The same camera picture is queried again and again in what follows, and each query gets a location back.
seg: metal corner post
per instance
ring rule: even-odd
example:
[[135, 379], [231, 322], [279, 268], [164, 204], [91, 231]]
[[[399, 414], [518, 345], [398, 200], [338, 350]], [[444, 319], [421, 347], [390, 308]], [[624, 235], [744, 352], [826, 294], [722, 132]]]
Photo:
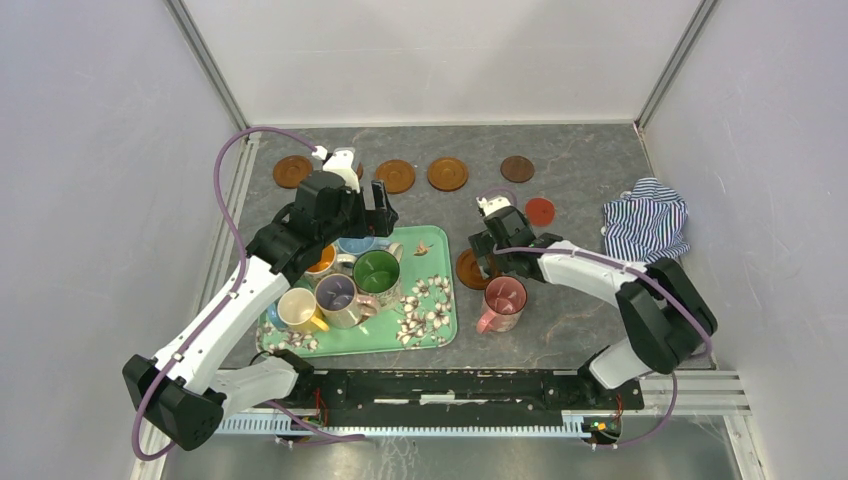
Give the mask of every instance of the metal corner post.
[[701, 35], [704, 25], [709, 20], [718, 3], [719, 0], [701, 0], [701, 3], [698, 4], [698, 8], [695, 9], [695, 13], [689, 20], [689, 24], [686, 25], [683, 35], [677, 42], [677, 46], [674, 47], [671, 57], [660, 74], [659, 80], [657, 80], [654, 89], [648, 96], [645, 106], [642, 107], [642, 111], [639, 112], [639, 116], [636, 118], [635, 125], [638, 129], [645, 128], [648, 122], [651, 121], [651, 117], [656, 113], [657, 107], [677, 77], [677, 73], [689, 56], [692, 46]]
[[200, 67], [203, 69], [203, 72], [206, 73], [206, 77], [215, 89], [215, 93], [218, 94], [218, 98], [220, 98], [221, 103], [224, 104], [224, 109], [227, 111], [227, 115], [229, 115], [233, 125], [235, 125], [239, 130], [244, 130], [249, 127], [250, 124], [247, 122], [247, 119], [244, 117], [241, 108], [239, 108], [233, 93], [227, 86], [227, 82], [224, 80], [221, 70], [218, 69], [215, 59], [209, 52], [206, 42], [203, 41], [203, 36], [200, 35], [200, 31], [197, 29], [197, 25], [191, 18], [188, 8], [183, 0], [164, 0], [164, 2], [168, 7], [168, 10], [171, 12], [171, 15], [173, 15], [174, 21], [177, 22], [177, 25], [180, 27], [180, 31], [183, 33], [191, 51], [197, 58], [197, 62], [200, 63]]

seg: red coaster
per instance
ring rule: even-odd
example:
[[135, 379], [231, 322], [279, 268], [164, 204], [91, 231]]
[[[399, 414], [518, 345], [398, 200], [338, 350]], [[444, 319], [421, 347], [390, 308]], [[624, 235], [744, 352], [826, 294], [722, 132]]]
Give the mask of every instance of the red coaster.
[[554, 221], [556, 208], [550, 200], [544, 198], [531, 198], [524, 206], [524, 213], [530, 223], [537, 227], [547, 227]]

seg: tray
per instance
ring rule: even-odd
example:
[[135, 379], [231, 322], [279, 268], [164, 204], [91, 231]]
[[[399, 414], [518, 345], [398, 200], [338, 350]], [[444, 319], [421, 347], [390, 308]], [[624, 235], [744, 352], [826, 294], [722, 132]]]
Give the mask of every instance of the tray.
[[[403, 244], [404, 299], [358, 327], [302, 334], [278, 330], [259, 317], [257, 351], [289, 349], [304, 358], [442, 347], [456, 337], [453, 277], [445, 231], [434, 225], [399, 227], [389, 237]], [[304, 281], [297, 287], [310, 288]]]

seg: mug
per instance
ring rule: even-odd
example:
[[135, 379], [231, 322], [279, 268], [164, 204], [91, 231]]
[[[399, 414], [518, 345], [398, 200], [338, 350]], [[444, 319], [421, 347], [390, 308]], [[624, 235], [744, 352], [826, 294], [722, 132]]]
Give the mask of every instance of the mug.
[[315, 295], [305, 288], [292, 288], [286, 292], [277, 302], [275, 313], [276, 315], [269, 315], [268, 318], [277, 328], [286, 327], [300, 333], [330, 330], [324, 322], [324, 315], [318, 308]]
[[315, 287], [318, 308], [327, 323], [336, 328], [352, 328], [377, 314], [377, 299], [356, 291], [353, 279], [334, 273], [324, 277]]
[[327, 245], [327, 248], [321, 250], [321, 260], [307, 268], [303, 273], [303, 278], [309, 282], [312, 288], [315, 288], [324, 277], [331, 273], [350, 273], [355, 262], [356, 257], [354, 255], [339, 254], [334, 245]]
[[339, 250], [356, 257], [372, 250], [386, 250], [392, 255], [400, 250], [401, 254], [403, 254], [403, 245], [386, 238], [340, 238], [337, 243], [339, 244]]
[[403, 246], [394, 252], [372, 250], [359, 257], [353, 265], [353, 280], [359, 291], [373, 295], [380, 311], [394, 308], [403, 295], [400, 278], [400, 258]]
[[527, 290], [512, 277], [498, 277], [486, 286], [477, 333], [507, 332], [515, 327], [527, 305]]

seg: yellow mug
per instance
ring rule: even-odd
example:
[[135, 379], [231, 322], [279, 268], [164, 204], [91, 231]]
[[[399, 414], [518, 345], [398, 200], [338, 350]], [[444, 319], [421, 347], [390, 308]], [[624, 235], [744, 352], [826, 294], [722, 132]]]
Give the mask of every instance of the yellow mug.
[[330, 326], [318, 308], [315, 295], [305, 288], [293, 288], [277, 302], [277, 315], [286, 326], [300, 333], [327, 332]]

